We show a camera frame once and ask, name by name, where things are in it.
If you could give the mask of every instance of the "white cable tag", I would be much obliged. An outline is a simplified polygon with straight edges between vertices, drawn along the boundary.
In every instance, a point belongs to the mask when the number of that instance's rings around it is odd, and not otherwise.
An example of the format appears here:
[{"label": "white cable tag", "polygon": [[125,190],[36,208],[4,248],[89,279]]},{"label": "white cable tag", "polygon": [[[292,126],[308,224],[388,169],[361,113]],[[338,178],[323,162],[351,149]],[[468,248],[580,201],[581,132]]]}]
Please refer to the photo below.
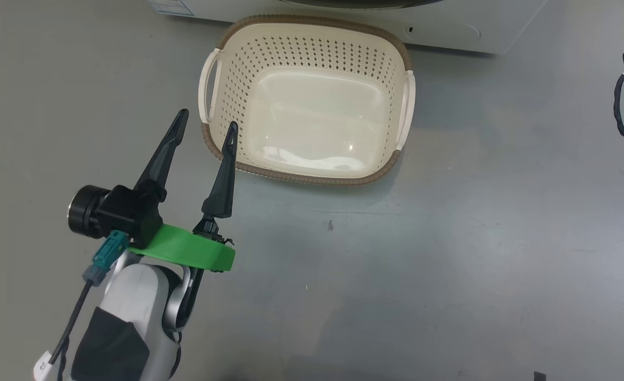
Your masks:
[{"label": "white cable tag", "polygon": [[53,370],[53,366],[48,364],[48,360],[51,359],[51,354],[46,351],[46,353],[41,356],[39,361],[34,364],[34,381],[49,381],[53,376],[53,378],[57,378],[57,375],[51,374],[51,370]]}]

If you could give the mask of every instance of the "basket bottom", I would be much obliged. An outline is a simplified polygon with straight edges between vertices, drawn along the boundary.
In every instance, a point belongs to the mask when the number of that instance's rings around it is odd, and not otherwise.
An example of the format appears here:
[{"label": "basket bottom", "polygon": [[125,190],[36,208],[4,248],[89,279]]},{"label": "basket bottom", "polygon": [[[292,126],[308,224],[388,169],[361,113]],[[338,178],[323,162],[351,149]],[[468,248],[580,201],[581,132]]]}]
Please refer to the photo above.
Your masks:
[{"label": "basket bottom", "polygon": [[260,72],[252,86],[242,149],[256,166],[360,178],[389,158],[390,102],[377,80],[322,68],[275,67]]}]

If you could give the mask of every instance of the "green mounting bracket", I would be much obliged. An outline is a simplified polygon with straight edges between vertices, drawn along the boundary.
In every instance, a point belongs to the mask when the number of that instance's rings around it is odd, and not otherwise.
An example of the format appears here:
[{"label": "green mounting bracket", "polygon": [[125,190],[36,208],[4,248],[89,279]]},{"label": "green mounting bracket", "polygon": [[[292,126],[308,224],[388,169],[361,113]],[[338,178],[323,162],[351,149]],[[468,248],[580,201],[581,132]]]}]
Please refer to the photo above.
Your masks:
[{"label": "green mounting bracket", "polygon": [[236,253],[224,244],[166,224],[162,225],[147,248],[128,250],[176,265],[210,271],[231,270]]}]

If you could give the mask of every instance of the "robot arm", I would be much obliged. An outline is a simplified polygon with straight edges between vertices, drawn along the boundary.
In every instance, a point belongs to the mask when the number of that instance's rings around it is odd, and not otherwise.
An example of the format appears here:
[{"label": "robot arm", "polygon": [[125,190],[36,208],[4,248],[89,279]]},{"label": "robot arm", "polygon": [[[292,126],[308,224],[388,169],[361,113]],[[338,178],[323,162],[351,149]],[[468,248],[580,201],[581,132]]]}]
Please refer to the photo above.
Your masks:
[{"label": "robot arm", "polygon": [[[166,381],[173,376],[181,330],[190,318],[204,270],[229,271],[234,261],[232,242],[218,234],[215,219],[232,215],[236,122],[228,128],[222,164],[201,208],[200,223],[188,232],[163,224],[159,215],[187,118],[188,111],[179,111],[133,189],[85,186],[70,204],[72,231],[108,238],[83,275],[84,291],[55,351],[44,353],[34,366],[37,381],[63,380],[68,336],[76,317],[90,286],[99,286],[111,267],[113,277],[75,355],[70,372],[74,381]],[[139,263],[142,256],[181,265],[183,277],[164,266]]]}]

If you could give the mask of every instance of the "teal connector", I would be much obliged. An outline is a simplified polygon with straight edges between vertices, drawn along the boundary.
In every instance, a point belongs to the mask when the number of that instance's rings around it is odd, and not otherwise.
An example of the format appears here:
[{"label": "teal connector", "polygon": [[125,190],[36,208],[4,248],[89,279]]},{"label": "teal connector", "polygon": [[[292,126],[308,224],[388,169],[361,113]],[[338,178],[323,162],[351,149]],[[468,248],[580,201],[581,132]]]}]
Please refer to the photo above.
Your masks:
[{"label": "teal connector", "polygon": [[91,280],[98,287],[114,262],[128,248],[128,235],[123,231],[112,231],[104,241],[101,248],[93,257],[93,265],[88,266],[82,278]]}]

